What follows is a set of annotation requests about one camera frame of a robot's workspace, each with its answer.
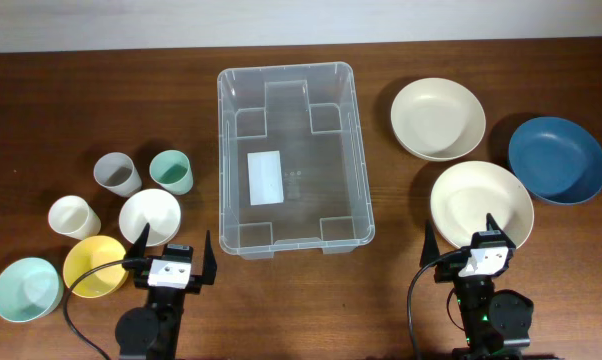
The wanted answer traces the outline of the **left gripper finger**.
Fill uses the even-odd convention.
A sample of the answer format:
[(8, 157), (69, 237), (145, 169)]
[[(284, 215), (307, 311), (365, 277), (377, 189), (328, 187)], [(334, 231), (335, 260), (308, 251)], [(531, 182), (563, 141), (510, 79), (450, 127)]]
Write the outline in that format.
[(133, 259), (133, 258), (143, 258), (147, 246), (147, 240), (150, 232), (150, 224), (146, 223), (141, 234), (134, 242), (132, 247), (127, 251), (125, 258)]
[(202, 285), (213, 285), (217, 273), (217, 262), (211, 244), (211, 233), (206, 232), (205, 248), (203, 256), (202, 274), (200, 282)]

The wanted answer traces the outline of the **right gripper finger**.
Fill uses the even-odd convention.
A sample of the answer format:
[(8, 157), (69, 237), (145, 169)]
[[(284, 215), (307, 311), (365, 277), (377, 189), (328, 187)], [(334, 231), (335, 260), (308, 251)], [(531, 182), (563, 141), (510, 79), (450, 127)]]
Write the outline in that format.
[(516, 249), (516, 245), (505, 233), (505, 231), (497, 224), (491, 213), (486, 214), (486, 226), (488, 237), (491, 241), (500, 241), (509, 249)]
[(440, 258), (435, 231), (429, 220), (425, 221), (425, 238), (420, 257), (419, 266), (424, 268), (426, 265), (436, 265)]

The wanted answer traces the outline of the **cream plate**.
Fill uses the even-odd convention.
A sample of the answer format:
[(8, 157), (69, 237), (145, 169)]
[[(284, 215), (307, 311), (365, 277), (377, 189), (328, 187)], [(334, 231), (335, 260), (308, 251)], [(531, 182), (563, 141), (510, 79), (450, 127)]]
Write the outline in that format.
[(435, 181), (430, 195), (435, 227), (456, 248), (487, 229), (487, 216), (517, 246), (529, 238), (534, 207), (524, 185), (506, 169), (489, 162), (466, 161), (451, 166)]
[(472, 152), (486, 131), (478, 98), (463, 85), (444, 78), (411, 82), (395, 96), (390, 122), (399, 144), (410, 154), (445, 162)]

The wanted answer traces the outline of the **grey cup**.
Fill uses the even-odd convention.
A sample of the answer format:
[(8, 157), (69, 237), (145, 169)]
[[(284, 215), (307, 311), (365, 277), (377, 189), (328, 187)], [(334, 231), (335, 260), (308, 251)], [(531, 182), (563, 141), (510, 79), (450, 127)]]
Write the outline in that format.
[(121, 152), (102, 156), (94, 166), (93, 175), (100, 186), (121, 197), (131, 197), (142, 187), (132, 159)]

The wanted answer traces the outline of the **mint green cup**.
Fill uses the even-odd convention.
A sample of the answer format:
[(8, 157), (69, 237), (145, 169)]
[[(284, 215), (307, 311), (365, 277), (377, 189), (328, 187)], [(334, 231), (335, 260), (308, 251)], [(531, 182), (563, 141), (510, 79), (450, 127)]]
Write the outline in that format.
[(149, 171), (152, 180), (173, 195), (184, 195), (194, 185), (190, 161), (178, 150), (157, 154), (150, 163)]

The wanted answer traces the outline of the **dark blue plate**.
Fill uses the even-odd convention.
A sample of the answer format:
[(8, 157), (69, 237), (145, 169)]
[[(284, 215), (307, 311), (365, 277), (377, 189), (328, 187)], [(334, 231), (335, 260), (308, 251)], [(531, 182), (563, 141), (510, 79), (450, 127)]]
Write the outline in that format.
[(576, 205), (602, 191), (602, 147), (586, 129), (560, 117), (521, 124), (508, 145), (515, 176), (537, 198)]

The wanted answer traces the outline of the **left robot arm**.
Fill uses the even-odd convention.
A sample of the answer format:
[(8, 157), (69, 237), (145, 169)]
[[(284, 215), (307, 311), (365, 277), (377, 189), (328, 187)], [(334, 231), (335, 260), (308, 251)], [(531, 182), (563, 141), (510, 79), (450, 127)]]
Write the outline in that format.
[(194, 274), (194, 249), (190, 246), (168, 244), (161, 255), (147, 256), (150, 230), (149, 225), (144, 226), (122, 264), (132, 273), (134, 286), (147, 292), (147, 299), (143, 306), (125, 312), (116, 325), (121, 359), (174, 359), (185, 297), (198, 295), (216, 278), (210, 236), (205, 239), (202, 272)]

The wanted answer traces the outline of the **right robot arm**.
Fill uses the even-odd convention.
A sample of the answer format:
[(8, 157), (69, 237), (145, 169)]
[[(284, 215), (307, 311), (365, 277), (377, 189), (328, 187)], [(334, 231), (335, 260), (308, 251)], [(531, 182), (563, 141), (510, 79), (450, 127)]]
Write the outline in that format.
[(434, 229), (425, 225), (420, 266), (435, 269), (434, 281), (451, 283), (457, 298), (467, 346), (452, 351), (454, 359), (520, 359), (530, 345), (533, 302), (512, 290), (497, 291), (494, 279), (509, 268), (516, 245), (494, 218), (471, 242), (442, 254)]

